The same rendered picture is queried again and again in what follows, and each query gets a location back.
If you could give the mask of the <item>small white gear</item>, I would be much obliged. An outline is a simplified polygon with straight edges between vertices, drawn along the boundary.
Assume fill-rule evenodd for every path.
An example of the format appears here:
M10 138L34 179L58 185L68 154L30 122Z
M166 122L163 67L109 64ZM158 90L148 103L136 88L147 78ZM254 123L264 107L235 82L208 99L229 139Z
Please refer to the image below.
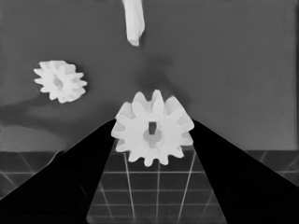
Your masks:
M157 160L166 166L169 157L183 158L182 148L191 146L191 117L175 96L165 100L160 90L151 99L139 91L132 102L124 102L117 113L111 136L118 139L116 151L128 152L129 162L144 159L151 167Z
M76 66L66 61L40 62L34 69L38 75L35 83L41 85L40 91L60 104L72 103L85 92L87 81L82 80L84 74L76 71Z

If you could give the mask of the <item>small white T-shaped piece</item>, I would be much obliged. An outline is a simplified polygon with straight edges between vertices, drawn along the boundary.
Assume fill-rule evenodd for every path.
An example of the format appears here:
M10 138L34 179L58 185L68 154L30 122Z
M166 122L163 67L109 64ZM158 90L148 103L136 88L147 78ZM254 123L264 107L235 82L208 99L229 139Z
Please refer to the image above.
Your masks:
M122 0L127 40L135 47L145 31L142 0Z

